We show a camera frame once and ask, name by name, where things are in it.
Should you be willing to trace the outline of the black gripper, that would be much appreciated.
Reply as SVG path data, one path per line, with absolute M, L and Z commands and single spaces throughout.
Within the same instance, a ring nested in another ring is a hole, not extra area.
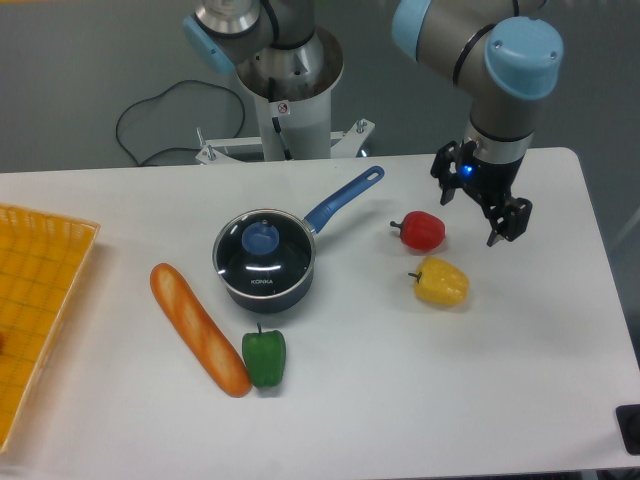
M 481 207 L 491 225 L 487 245 L 492 247 L 502 240 L 513 242 L 526 232 L 532 213 L 531 201 L 511 195 L 523 158 L 493 164 L 476 157 L 475 147 L 474 141 L 460 147 L 451 141 L 437 151 L 430 174 L 438 181 L 440 204 L 449 203 L 461 188 Z

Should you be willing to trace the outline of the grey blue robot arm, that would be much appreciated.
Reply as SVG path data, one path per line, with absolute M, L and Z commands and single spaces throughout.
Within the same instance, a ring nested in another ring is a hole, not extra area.
M 560 34 L 537 1 L 403 1 L 391 35 L 414 62 L 473 100 L 465 132 L 436 154 L 431 175 L 449 202 L 465 192 L 489 221 L 489 242 L 513 241 L 531 202 L 511 192 L 539 112 L 558 80 Z M 330 154 L 330 103 L 344 59 L 309 1 L 202 1 L 183 22 L 215 72 L 235 73 L 254 97 L 266 160 Z

